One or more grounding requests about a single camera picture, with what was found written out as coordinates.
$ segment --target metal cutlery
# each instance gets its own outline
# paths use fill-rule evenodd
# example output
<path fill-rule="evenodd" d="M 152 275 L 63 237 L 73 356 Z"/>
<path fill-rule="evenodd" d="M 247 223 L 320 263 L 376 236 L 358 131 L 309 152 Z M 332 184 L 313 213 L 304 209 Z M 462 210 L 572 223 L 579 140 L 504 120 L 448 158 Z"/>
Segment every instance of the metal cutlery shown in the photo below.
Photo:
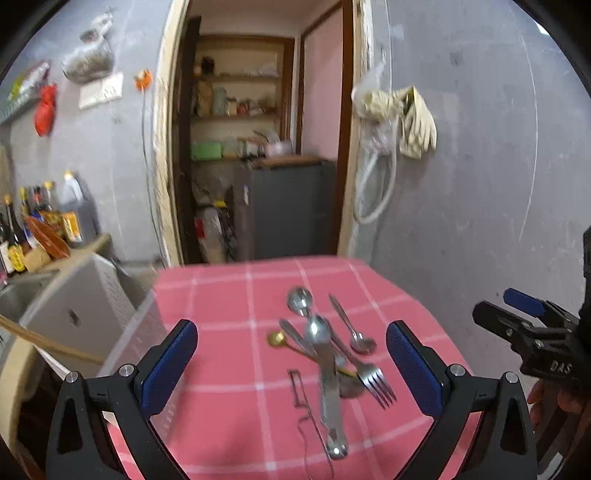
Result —
<path fill-rule="evenodd" d="M 304 287 L 292 288 L 287 293 L 287 306 L 296 315 L 310 317 L 312 303 L 312 294 Z"/>
<path fill-rule="evenodd" d="M 308 321 L 311 321 L 312 318 L 312 305 L 314 300 L 312 298 L 312 294 L 310 290 L 306 290 L 304 287 L 295 287 L 292 288 L 287 293 L 287 306 L 289 309 L 299 315 L 301 317 L 306 317 Z M 310 342 L 310 337 L 308 335 L 308 330 L 306 329 L 306 336 L 308 343 Z M 345 357 L 343 357 L 340 353 L 337 352 L 336 364 L 339 367 L 342 367 L 344 364 L 347 363 Z"/>
<path fill-rule="evenodd" d="M 341 353 L 347 357 L 355 368 L 357 368 L 357 376 L 361 379 L 365 387 L 369 390 L 372 396 L 380 404 L 382 408 L 389 407 L 393 401 L 396 401 L 396 395 L 394 394 L 388 382 L 382 373 L 382 370 L 374 364 L 364 363 L 359 360 L 351 351 L 347 348 L 345 343 L 335 333 L 335 330 L 331 327 L 330 322 L 323 319 L 327 327 L 330 329 L 330 336 L 333 343 L 341 351 Z"/>
<path fill-rule="evenodd" d="M 339 377 L 336 372 L 335 351 L 330 343 L 330 328 L 318 315 L 308 324 L 308 331 L 320 365 L 320 411 L 328 430 L 326 448 L 331 459 L 345 458 L 349 445 L 343 430 L 339 400 Z"/>
<path fill-rule="evenodd" d="M 375 340 L 370 337 L 364 337 L 360 331 L 355 330 L 355 328 L 351 324 L 351 321 L 349 320 L 349 317 L 347 317 L 347 314 L 343 310 L 343 307 L 340 305 L 339 301 L 334 296 L 329 295 L 329 300 L 332 306 L 335 308 L 336 313 L 339 314 L 340 319 L 343 320 L 343 322 L 351 332 L 351 341 L 349 342 L 349 345 L 351 346 L 353 351 L 360 355 L 370 355 L 374 353 L 375 349 L 378 346 Z"/>
<path fill-rule="evenodd" d="M 317 362 L 316 354 L 314 356 L 308 356 L 307 353 L 287 343 L 287 337 L 285 332 L 277 330 L 270 332 L 267 335 L 267 343 L 273 348 L 288 348 L 295 353 L 298 353 L 306 358 Z M 344 368 L 337 369 L 339 375 L 339 395 L 341 398 L 359 398 L 365 391 L 365 386 L 361 383 L 361 380 L 355 372 L 346 370 Z"/>
<path fill-rule="evenodd" d="M 326 461 L 330 467 L 330 478 L 335 477 L 335 470 L 332 465 L 332 460 L 330 459 L 330 455 L 328 453 L 327 447 L 324 444 L 324 440 L 322 439 L 322 434 L 320 433 L 320 429 L 318 428 L 318 424 L 316 423 L 316 419 L 314 418 L 314 414 L 312 413 L 312 409 L 308 404 L 308 398 L 306 397 L 306 391 L 304 390 L 304 383 L 301 380 L 301 374 L 299 370 L 288 370 L 287 374 L 290 376 L 291 380 L 291 389 L 294 394 L 294 406 L 296 408 L 304 408 L 306 410 L 306 414 L 303 417 L 300 417 L 297 421 L 297 429 L 300 432 L 301 438 L 304 440 L 304 469 L 306 470 L 306 475 L 308 476 L 309 480 L 312 480 L 312 477 L 309 473 L 309 466 L 308 466 L 308 442 L 306 440 L 306 435 L 304 434 L 304 430 L 301 428 L 301 424 L 304 423 L 306 420 L 310 420 L 312 425 L 314 426 L 314 430 L 316 431 L 316 435 L 318 435 L 318 439 L 320 443 L 324 446 L 324 454 L 326 455 Z"/>
<path fill-rule="evenodd" d="M 295 344 L 298 347 L 300 347 L 308 355 L 316 357 L 316 351 L 314 351 L 314 346 L 308 340 L 302 337 L 300 335 L 300 332 L 298 332 L 291 323 L 289 323 L 285 319 L 280 319 L 279 326 L 281 327 L 281 330 L 283 330 L 287 334 L 287 336 L 295 342 Z M 337 355 L 335 361 L 337 367 L 343 367 L 347 364 L 347 359 L 340 354 Z"/>

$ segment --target pink tablecloth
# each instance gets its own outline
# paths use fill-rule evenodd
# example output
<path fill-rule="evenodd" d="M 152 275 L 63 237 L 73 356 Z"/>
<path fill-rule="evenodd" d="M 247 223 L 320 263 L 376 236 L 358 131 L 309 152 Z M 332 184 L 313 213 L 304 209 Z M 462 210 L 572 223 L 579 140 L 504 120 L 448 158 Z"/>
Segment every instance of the pink tablecloth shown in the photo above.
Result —
<path fill-rule="evenodd" d="M 417 301 L 359 261 L 317 257 L 163 271 L 155 291 L 164 322 L 190 319 L 199 330 L 197 352 L 186 370 L 186 389 L 168 448 L 191 479 L 300 480 L 306 478 L 303 442 L 296 428 L 287 369 L 301 371 L 318 415 L 316 364 L 289 350 L 269 347 L 265 337 L 287 318 L 301 330 L 304 320 L 285 304 L 287 291 L 305 286 L 315 311 L 348 332 L 327 295 L 341 302 L 353 324 L 378 341 L 369 359 L 384 372 L 398 402 L 382 410 L 365 392 L 343 400 L 349 456 L 334 462 L 336 478 L 390 480 L 421 442 L 432 420 L 419 411 L 385 347 L 386 326 L 402 319 L 423 344 L 448 364 L 466 365 L 433 316 Z M 454 476 L 469 446 L 471 417 L 441 478 Z M 308 459 L 315 479 L 329 478 L 322 446 L 307 429 Z M 120 432 L 114 441 L 132 479 L 142 478 Z"/>

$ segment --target gold spoon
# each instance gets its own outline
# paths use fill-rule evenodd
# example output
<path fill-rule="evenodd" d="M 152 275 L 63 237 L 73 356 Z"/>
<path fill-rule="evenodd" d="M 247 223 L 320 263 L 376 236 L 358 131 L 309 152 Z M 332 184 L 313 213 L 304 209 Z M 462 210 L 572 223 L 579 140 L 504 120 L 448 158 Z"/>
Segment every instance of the gold spoon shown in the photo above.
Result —
<path fill-rule="evenodd" d="M 293 345 L 287 343 L 287 336 L 281 330 L 276 330 L 274 332 L 270 332 L 269 334 L 267 334 L 267 343 L 269 344 L 269 346 L 272 346 L 273 348 L 288 348 L 289 350 L 295 353 L 299 353 L 300 355 L 309 358 L 313 362 L 316 362 L 316 358 L 314 358 L 313 356 L 310 356 L 307 353 L 297 349 Z M 352 372 L 351 370 L 347 370 L 346 368 L 339 367 L 337 368 L 337 371 L 342 373 L 343 375 L 347 375 L 348 377 L 357 378 L 356 373 Z"/>

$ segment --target bottle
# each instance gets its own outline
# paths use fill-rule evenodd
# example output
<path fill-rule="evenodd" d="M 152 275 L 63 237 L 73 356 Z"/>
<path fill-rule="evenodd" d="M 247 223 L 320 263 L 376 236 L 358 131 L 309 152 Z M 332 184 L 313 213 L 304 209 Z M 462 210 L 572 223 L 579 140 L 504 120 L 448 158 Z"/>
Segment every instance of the bottle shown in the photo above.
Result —
<path fill-rule="evenodd" d="M 8 256 L 8 235 L 10 230 L 8 225 L 4 223 L 4 217 L 2 216 L 2 212 L 0 212 L 0 261 L 2 261 L 2 268 L 6 272 L 6 275 L 12 277 L 16 271 L 14 270 L 14 265 L 10 261 L 10 257 Z"/>
<path fill-rule="evenodd" d="M 53 228 L 53 231 L 60 237 L 64 237 L 64 223 L 61 214 L 57 208 L 56 199 L 54 197 L 55 183 L 47 181 L 43 184 L 45 187 L 47 203 L 45 204 L 45 211 L 42 213 L 44 222 Z"/>
<path fill-rule="evenodd" d="M 92 202 L 84 198 L 80 184 L 70 170 L 64 173 L 59 206 L 66 240 L 71 246 L 86 245 L 96 238 Z"/>
<path fill-rule="evenodd" d="M 40 221 L 44 222 L 43 219 L 43 212 L 46 209 L 45 203 L 43 202 L 43 194 L 41 193 L 41 187 L 38 185 L 33 188 L 33 198 L 35 199 L 35 204 L 33 206 L 33 217 L 39 219 Z"/>
<path fill-rule="evenodd" d="M 31 214 L 31 207 L 29 206 L 29 199 L 27 195 L 27 187 L 19 188 L 18 193 L 21 198 L 21 216 L 25 218 Z"/>
<path fill-rule="evenodd" d="M 19 197 L 21 198 L 21 218 L 22 218 L 22 229 L 25 230 L 25 236 L 27 237 L 27 241 L 32 248 L 35 248 L 39 245 L 37 239 L 33 236 L 30 230 L 27 228 L 27 224 L 25 223 L 25 217 L 31 214 L 31 207 L 29 206 L 29 195 L 27 187 L 21 187 L 18 189 Z"/>
<path fill-rule="evenodd" d="M 31 245 L 27 242 L 25 232 L 22 231 L 21 226 L 17 222 L 17 216 L 14 214 L 14 207 L 12 206 L 12 196 L 5 195 L 4 203 L 6 204 L 6 215 L 8 217 L 8 226 L 10 227 L 10 233 L 8 235 L 8 257 L 14 269 L 22 273 L 27 270 L 25 266 L 25 255 L 30 252 Z"/>

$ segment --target gray wall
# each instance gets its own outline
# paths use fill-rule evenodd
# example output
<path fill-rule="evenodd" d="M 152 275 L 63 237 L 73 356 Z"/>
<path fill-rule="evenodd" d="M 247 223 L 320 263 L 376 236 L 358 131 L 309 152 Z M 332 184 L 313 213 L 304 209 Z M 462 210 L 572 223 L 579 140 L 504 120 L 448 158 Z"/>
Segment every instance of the gray wall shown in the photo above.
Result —
<path fill-rule="evenodd" d="M 115 71 L 123 72 L 123 98 L 81 111 L 80 87 L 61 72 L 61 60 L 81 45 L 79 35 L 95 16 L 113 7 L 115 23 L 108 35 Z M 16 186 L 58 184 L 64 170 L 78 172 L 96 202 L 100 229 L 113 236 L 122 260 L 150 260 L 158 242 L 150 221 L 141 141 L 142 96 L 133 75 L 148 68 L 155 74 L 170 0 L 71 0 L 27 44 L 0 86 L 8 96 L 19 71 L 38 60 L 51 60 L 49 81 L 57 82 L 57 115 L 51 137 L 39 138 L 34 110 L 19 117 L 10 132 Z M 152 164 L 152 93 L 147 93 L 146 147 Z"/>
<path fill-rule="evenodd" d="M 511 0 L 388 0 L 387 15 L 372 3 L 392 84 L 418 87 L 438 142 L 400 160 L 394 198 L 377 232 L 360 229 L 356 254 L 418 298 L 477 374 L 499 376 L 519 358 L 473 324 L 475 303 L 500 304 L 508 287 L 572 312 L 582 301 L 591 99 Z"/>

